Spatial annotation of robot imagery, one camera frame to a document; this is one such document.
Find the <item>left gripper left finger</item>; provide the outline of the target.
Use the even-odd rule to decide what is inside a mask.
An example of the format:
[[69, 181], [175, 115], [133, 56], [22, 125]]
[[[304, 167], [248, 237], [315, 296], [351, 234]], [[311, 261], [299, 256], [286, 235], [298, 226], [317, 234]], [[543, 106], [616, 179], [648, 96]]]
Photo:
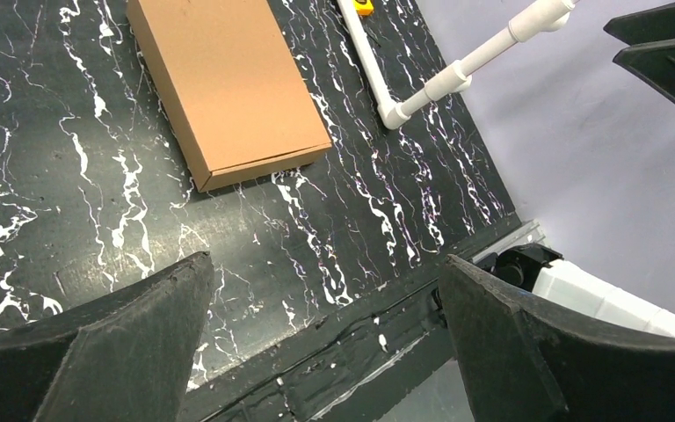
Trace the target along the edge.
[[0, 331], [0, 421], [173, 421], [206, 323], [197, 252], [56, 316]]

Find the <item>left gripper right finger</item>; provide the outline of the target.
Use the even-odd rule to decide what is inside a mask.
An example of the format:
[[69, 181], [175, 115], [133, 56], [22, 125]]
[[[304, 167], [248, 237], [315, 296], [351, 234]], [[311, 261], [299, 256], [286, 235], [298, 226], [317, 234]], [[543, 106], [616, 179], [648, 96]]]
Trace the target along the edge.
[[443, 314], [477, 421], [675, 421], [675, 338], [610, 324], [447, 257]]

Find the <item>brown cardboard box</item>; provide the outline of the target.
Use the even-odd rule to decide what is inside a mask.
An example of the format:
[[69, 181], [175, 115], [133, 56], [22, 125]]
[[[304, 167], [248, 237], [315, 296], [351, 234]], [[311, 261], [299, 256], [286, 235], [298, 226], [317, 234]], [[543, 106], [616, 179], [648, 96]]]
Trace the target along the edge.
[[127, 19], [198, 191], [331, 148], [266, 1], [131, 1]]

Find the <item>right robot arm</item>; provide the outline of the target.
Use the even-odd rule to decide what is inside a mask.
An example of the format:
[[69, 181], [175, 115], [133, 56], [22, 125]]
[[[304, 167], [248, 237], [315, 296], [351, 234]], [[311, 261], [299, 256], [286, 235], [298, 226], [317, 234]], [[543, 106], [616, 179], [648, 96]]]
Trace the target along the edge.
[[675, 338], [675, 106], [613, 63], [606, 21], [636, 1], [584, 1], [505, 58], [495, 150], [519, 207], [561, 257], [534, 292]]

